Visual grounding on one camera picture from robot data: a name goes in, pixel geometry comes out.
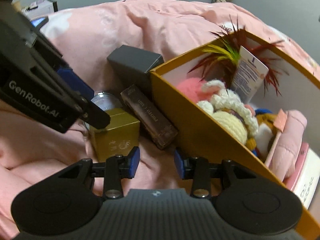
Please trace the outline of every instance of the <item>white crochet trim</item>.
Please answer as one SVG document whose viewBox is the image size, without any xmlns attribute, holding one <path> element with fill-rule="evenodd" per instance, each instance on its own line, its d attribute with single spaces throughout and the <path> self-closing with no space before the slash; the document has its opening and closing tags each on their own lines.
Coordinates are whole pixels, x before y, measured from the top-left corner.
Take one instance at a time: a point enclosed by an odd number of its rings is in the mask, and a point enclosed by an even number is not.
<svg viewBox="0 0 320 240">
<path fill-rule="evenodd" d="M 220 80 L 217 80 L 217 79 L 214 79 L 214 80 L 211 80 L 211 81 L 208 81 L 207 83 L 203 84 L 202 87 L 201 87 L 201 90 L 203 92 L 207 92 L 210 90 L 211 87 L 219 87 L 220 89 L 225 89 L 225 84 L 220 81 Z"/>
<path fill-rule="evenodd" d="M 211 105 L 210 102 L 208 102 L 208 101 L 199 101 L 197 103 L 197 106 L 201 107 L 209 115 L 213 114 L 214 109 L 213 109 L 213 105 Z"/>
<path fill-rule="evenodd" d="M 244 120 L 244 123 L 248 126 L 249 135 L 254 137 L 258 133 L 259 125 L 255 117 L 252 116 L 251 111 L 244 106 L 240 101 L 239 96 L 231 90 L 220 90 L 218 95 L 213 95 L 210 99 L 210 103 L 215 109 L 232 109 L 236 111 Z"/>
</svg>

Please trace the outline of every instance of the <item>gray ribbed panel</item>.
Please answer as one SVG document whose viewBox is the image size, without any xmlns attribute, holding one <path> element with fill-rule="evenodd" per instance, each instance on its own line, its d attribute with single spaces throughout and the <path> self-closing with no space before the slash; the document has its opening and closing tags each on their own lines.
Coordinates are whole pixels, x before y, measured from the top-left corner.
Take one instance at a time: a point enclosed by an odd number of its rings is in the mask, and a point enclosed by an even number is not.
<svg viewBox="0 0 320 240">
<path fill-rule="evenodd" d="M 183 189 L 130 190 L 127 197 L 104 202 L 84 227 L 63 236 L 22 233 L 15 240 L 302 240 L 294 230 L 278 236 L 253 236 L 223 221 L 207 200 Z"/>
</svg>

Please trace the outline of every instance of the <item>gold box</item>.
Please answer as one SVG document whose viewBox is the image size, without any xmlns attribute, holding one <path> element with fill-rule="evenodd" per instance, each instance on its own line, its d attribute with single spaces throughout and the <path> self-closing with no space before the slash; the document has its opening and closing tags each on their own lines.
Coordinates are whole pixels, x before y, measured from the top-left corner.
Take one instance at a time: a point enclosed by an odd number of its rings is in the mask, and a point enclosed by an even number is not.
<svg viewBox="0 0 320 240">
<path fill-rule="evenodd" d="M 267 43 L 251 33 L 246 32 L 246 36 L 250 45 Z M 220 39 L 210 43 L 221 45 Z M 179 130 L 175 144 L 180 146 L 187 155 L 199 155 L 207 158 L 211 163 L 220 163 L 223 159 L 234 160 L 284 186 L 244 145 L 237 141 L 209 114 L 176 89 L 176 86 L 184 79 L 201 75 L 202 69 L 199 69 L 198 73 L 188 73 L 188 71 L 206 56 L 205 52 L 202 52 L 202 49 L 206 46 L 207 44 L 188 51 L 151 70 L 153 102 Z M 281 107 L 283 109 L 301 110 L 308 121 L 311 121 L 308 122 L 307 126 L 309 131 L 306 129 L 305 132 L 308 136 L 308 142 L 310 141 L 310 144 L 312 142 L 312 145 L 316 146 L 319 144 L 320 147 L 320 141 L 317 139 L 319 134 L 317 125 L 312 123 L 319 120 L 319 117 L 316 116 L 318 112 L 308 110 L 309 107 L 310 109 L 317 109 L 315 107 L 316 100 L 314 98 L 310 100 L 309 98 L 306 102 L 306 95 L 317 96 L 317 98 L 320 96 L 320 81 L 278 48 L 272 48 L 267 56 L 279 58 L 277 64 L 281 64 L 280 67 L 286 69 L 290 75 L 282 75 L 279 78 L 282 97 L 277 97 L 273 89 L 269 89 L 264 96 L 262 86 L 251 102 L 256 103 L 256 106 L 260 108 L 268 108 L 275 113 L 279 111 L 279 109 L 278 111 L 276 109 Z M 306 240 L 314 240 L 320 235 L 320 225 L 306 208 L 303 208 L 302 217 L 296 231 Z"/>
<path fill-rule="evenodd" d="M 90 126 L 91 142 L 99 162 L 113 155 L 128 155 L 132 147 L 139 145 L 140 121 L 121 108 L 106 111 L 110 124 L 104 129 Z"/>
</svg>

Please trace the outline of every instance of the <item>pink bedding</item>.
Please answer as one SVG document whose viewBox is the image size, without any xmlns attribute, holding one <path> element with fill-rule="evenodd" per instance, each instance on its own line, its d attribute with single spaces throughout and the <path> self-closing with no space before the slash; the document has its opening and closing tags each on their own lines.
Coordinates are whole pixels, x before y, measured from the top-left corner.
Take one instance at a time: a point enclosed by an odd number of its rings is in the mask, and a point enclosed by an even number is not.
<svg viewBox="0 0 320 240">
<path fill-rule="evenodd" d="M 279 40 L 266 24 L 234 4 L 175 0 L 124 0 L 67 9 L 51 15 L 43 32 L 94 90 L 119 92 L 121 83 L 106 61 L 115 48 L 135 46 L 169 60 L 213 40 L 209 31 L 221 31 L 223 25 L 231 28 L 229 15 L 234 23 L 238 16 L 240 25 L 266 41 Z M 288 38 L 282 49 L 320 78 L 316 65 L 293 40 Z M 178 179 L 171 153 L 143 137 L 140 149 L 136 177 L 123 181 L 125 192 L 190 187 Z M 96 160 L 81 122 L 60 134 L 0 102 L 0 238 L 11 239 L 18 233 L 10 205 L 19 192 L 87 156 Z M 102 180 L 96 181 L 94 191 L 101 194 Z"/>
</svg>

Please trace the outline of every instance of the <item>yellow knitted ball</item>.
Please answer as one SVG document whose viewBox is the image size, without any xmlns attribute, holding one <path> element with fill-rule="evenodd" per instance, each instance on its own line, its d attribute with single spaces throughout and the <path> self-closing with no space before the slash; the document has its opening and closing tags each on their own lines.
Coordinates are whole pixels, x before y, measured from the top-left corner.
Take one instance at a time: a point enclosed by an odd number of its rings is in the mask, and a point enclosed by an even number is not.
<svg viewBox="0 0 320 240">
<path fill-rule="evenodd" d="M 213 113 L 212 117 L 242 144 L 246 143 L 248 132 L 238 118 L 223 111 Z"/>
</svg>

